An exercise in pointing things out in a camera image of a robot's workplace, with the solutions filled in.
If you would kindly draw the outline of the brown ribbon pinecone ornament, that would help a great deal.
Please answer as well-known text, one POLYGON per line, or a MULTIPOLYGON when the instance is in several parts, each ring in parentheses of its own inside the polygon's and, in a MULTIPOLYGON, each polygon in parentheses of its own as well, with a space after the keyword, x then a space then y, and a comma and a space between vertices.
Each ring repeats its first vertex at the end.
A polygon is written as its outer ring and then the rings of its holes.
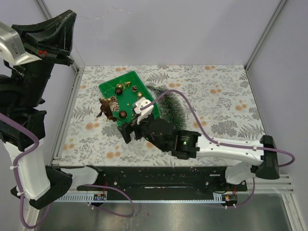
POLYGON ((97 118, 101 117, 102 114, 104 114, 107 120, 112 120, 113 122, 120 121, 119 118, 113 115, 113 112, 119 110, 119 104, 115 96, 111 96, 110 98, 107 99, 100 98, 99 102, 101 106, 100 106, 100 112, 96 116, 97 118))

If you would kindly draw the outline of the green plastic tray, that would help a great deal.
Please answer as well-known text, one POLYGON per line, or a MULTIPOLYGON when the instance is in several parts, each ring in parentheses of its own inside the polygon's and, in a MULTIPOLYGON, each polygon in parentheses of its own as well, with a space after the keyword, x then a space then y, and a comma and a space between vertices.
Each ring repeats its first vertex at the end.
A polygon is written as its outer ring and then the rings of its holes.
POLYGON ((99 90, 101 91, 103 97, 106 99, 110 98, 111 96, 116 97, 119 104, 119 110, 113 112, 113 115, 120 119, 120 121, 116 122, 118 126, 121 126, 125 122, 131 122, 136 117, 136 114, 133 111, 133 104, 138 100, 138 92, 141 92, 143 94, 143 97, 145 97, 146 99, 150 101, 154 100, 151 93, 148 91, 148 89, 135 71, 130 71, 126 74, 123 74, 119 77, 100 84, 99 90), (125 81, 130 81, 131 85, 128 88, 123 89, 122 95, 116 95, 115 89, 117 88, 117 83, 125 81), (131 88, 133 86, 136 86, 138 88, 137 92, 132 92, 131 88), (119 117, 119 112, 122 110, 125 110, 128 114, 127 118, 125 119, 119 117))

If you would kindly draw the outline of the small green christmas tree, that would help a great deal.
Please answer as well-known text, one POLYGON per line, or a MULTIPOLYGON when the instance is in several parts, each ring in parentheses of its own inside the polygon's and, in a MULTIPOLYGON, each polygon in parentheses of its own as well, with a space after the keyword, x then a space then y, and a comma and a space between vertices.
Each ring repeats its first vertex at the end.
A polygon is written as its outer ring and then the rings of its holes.
POLYGON ((162 119, 173 123, 177 129, 186 129, 186 115, 180 100, 174 93, 166 94, 157 105, 162 119))

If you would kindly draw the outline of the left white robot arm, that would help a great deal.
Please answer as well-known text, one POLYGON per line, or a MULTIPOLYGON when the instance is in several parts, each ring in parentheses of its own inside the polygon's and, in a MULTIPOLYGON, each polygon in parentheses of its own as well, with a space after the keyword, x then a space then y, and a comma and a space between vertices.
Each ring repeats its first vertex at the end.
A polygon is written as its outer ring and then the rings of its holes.
POLYGON ((93 166, 45 165, 45 110, 37 107, 56 64, 71 65, 76 13, 67 10, 33 25, 0 26, 0 57, 11 75, 0 77, 0 139, 9 153, 16 186, 11 194, 42 209, 70 189, 99 190, 103 172, 93 166))

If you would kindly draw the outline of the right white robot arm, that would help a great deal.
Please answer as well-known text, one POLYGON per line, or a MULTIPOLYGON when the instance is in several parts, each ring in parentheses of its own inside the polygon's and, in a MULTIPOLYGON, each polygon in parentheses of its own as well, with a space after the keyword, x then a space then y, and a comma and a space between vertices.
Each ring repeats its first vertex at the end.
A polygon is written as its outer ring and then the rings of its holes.
POLYGON ((238 161, 229 166, 219 178, 219 185, 228 191, 249 178, 277 180, 280 177, 277 152, 273 137, 264 135, 257 141, 235 141, 213 138, 189 130, 177 129, 172 123, 149 116, 146 119, 125 122, 118 127, 126 143, 131 133, 137 140, 145 138, 162 152, 188 160, 198 157, 219 157, 238 161))

